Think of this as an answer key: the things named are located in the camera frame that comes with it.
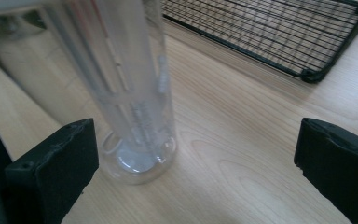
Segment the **wire basket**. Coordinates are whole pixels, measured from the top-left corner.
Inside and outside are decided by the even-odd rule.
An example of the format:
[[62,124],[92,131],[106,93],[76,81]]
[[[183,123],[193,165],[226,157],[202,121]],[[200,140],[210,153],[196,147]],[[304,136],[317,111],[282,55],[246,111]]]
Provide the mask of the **wire basket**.
[[162,0],[164,17],[307,82],[358,33],[358,0]]

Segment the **black metal frame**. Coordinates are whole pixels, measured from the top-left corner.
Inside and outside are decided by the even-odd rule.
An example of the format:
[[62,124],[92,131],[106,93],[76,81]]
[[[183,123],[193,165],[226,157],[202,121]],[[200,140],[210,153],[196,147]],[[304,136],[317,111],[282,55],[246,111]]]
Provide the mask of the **black metal frame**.
[[358,34],[358,0],[162,0],[164,17],[306,82]]

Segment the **wood grain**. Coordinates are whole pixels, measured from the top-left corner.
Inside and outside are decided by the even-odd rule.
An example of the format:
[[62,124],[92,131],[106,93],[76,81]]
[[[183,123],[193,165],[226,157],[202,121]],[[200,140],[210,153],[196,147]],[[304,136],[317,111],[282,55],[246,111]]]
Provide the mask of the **wood grain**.
[[[358,134],[358,37],[310,85],[167,30],[179,143],[171,169],[141,186],[99,170],[63,223],[350,223],[293,157],[303,117]],[[16,153],[58,128],[1,75],[0,102],[0,134]]]

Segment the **light wood surface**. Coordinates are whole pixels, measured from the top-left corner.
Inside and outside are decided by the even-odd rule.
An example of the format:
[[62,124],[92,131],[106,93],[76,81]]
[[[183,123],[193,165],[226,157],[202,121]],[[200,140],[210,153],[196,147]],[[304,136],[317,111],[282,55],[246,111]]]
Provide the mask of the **light wood surface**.
[[[167,31],[179,143],[172,167],[141,186],[97,171],[63,223],[350,223],[293,157],[304,117],[358,134],[358,37],[310,85]],[[14,157],[59,127],[0,71],[0,135]]]

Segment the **tabletop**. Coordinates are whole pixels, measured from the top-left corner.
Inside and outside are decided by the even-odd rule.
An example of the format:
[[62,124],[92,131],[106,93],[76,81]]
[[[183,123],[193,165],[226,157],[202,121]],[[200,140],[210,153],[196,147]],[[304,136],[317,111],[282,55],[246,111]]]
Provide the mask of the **tabletop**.
[[[358,36],[307,84],[168,24],[178,151],[128,186],[98,170],[64,224],[350,223],[293,162],[300,122],[358,134]],[[0,71],[0,135],[13,159],[61,127]]]

